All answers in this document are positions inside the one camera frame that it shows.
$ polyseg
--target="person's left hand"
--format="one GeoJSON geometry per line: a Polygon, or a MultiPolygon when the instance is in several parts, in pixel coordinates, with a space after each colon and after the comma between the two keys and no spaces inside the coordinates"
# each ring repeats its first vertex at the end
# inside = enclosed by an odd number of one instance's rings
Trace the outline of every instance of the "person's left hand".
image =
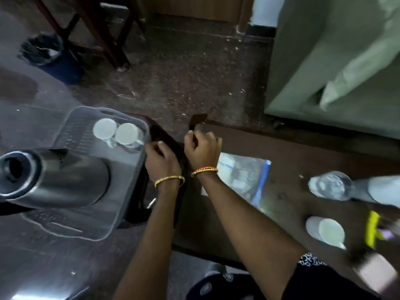
{"type": "Polygon", "coordinates": [[[144,148],[147,153],[146,169],[153,183],[161,178],[180,176],[182,174],[174,152],[163,141],[146,144],[144,148]],[[157,146],[164,156],[156,151],[157,146]]]}

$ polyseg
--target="metal kettle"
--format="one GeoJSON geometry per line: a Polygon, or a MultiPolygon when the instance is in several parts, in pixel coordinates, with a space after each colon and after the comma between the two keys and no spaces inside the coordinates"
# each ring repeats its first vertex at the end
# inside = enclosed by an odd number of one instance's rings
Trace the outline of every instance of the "metal kettle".
{"type": "Polygon", "coordinates": [[[100,158],[67,148],[13,151],[0,157],[0,198],[25,207],[85,207],[103,196],[109,180],[100,158]]]}

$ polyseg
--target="white wall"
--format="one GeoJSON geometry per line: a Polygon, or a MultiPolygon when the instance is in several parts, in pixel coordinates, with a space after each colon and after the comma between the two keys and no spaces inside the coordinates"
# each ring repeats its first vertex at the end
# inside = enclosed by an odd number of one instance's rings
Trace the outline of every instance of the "white wall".
{"type": "Polygon", "coordinates": [[[251,25],[277,26],[277,18],[284,0],[254,0],[251,25]]]}

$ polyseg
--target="dark sleeve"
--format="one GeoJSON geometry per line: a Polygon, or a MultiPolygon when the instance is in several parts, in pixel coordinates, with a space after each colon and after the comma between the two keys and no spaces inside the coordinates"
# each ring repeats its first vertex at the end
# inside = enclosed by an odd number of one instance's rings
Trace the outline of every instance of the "dark sleeve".
{"type": "Polygon", "coordinates": [[[283,293],[282,300],[378,300],[354,282],[340,276],[311,253],[303,255],[283,293]]]}

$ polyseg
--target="trash can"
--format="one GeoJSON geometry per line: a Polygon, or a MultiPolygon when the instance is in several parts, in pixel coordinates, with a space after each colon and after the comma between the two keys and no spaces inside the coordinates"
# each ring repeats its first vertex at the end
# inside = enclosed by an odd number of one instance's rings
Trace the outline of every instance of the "trash can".
{"type": "Polygon", "coordinates": [[[84,70],[81,57],[66,47],[57,34],[41,33],[21,44],[20,57],[64,84],[77,84],[84,70]]]}

